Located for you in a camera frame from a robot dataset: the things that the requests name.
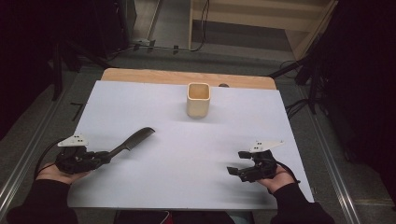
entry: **black equipment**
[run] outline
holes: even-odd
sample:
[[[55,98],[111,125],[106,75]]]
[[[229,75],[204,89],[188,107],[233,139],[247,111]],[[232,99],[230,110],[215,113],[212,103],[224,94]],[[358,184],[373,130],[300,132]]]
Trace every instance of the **black equipment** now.
[[[278,165],[283,167],[293,177],[296,183],[299,183],[295,177],[293,171],[285,164],[276,161],[271,150],[265,150],[260,152],[248,152],[239,151],[239,158],[241,159],[253,159],[254,166],[239,170],[234,167],[227,167],[230,175],[237,175],[241,178],[242,182],[255,182],[256,180],[274,178],[276,176],[276,168]]]
[[[64,147],[56,157],[55,164],[60,171],[70,175],[96,170],[103,164],[110,163],[111,159],[124,149],[131,150],[152,133],[155,133],[152,128],[143,128],[110,152],[87,152],[85,147]]]
[[[52,43],[53,100],[57,100],[63,88],[61,59],[77,72],[81,68],[77,54],[103,69],[113,67],[99,57],[107,58],[129,47],[136,13],[133,0],[48,1],[47,8],[50,12],[46,11],[42,17]]]
[[[46,148],[46,150],[41,154],[38,162],[35,166],[34,179],[37,178],[38,174],[48,168],[51,165],[56,165],[58,169],[64,173],[73,175],[83,172],[88,172],[91,170],[95,170],[101,167],[103,164],[110,163],[111,159],[119,154],[124,149],[131,150],[136,147],[139,143],[145,140],[147,137],[155,133],[155,131],[150,128],[142,128],[136,133],[132,134],[127,140],[125,140],[121,145],[114,148],[111,151],[99,151],[99,152],[87,152],[87,148],[80,145],[80,142],[84,140],[79,140],[76,135],[67,138],[55,141],[50,146]],[[77,140],[68,141],[68,139],[76,138]],[[46,154],[50,151],[50,149],[58,144],[58,146],[65,146],[62,148],[62,151],[57,155],[56,162],[45,166],[39,170],[41,162],[43,161]]]

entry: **white paper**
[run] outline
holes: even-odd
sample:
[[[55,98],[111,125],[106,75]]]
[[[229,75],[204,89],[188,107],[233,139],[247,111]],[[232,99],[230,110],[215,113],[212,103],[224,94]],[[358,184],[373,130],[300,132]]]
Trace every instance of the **white paper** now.
[[[272,150],[313,197],[279,91],[211,88],[203,119],[186,113],[187,86],[97,81],[76,133],[89,151],[110,151],[144,127],[155,133],[132,151],[123,150],[73,185],[72,207],[133,209],[276,209],[258,183],[229,175],[227,166],[253,166],[239,159],[256,141],[283,140]]]

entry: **comb teeth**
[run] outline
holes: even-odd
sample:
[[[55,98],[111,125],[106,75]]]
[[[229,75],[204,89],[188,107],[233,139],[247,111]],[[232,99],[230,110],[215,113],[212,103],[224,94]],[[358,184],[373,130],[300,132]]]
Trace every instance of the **comb teeth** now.
[[[111,160],[111,158],[113,158],[114,156],[119,154],[122,150],[124,150],[124,149],[131,150],[132,148],[137,146],[139,143],[141,143],[143,140],[145,140],[147,137],[149,137],[152,133],[155,133],[155,131],[150,127],[140,129],[139,131],[132,134],[121,145],[119,145],[118,147],[116,147],[112,151],[110,151],[106,157]]]
[[[149,137],[152,133],[155,133],[155,131],[152,128],[150,127],[142,128],[136,133],[132,134],[131,137],[129,137],[127,140],[125,140],[123,145],[125,145],[127,149],[131,150],[139,143],[141,143],[143,140],[145,140],[147,137]]]

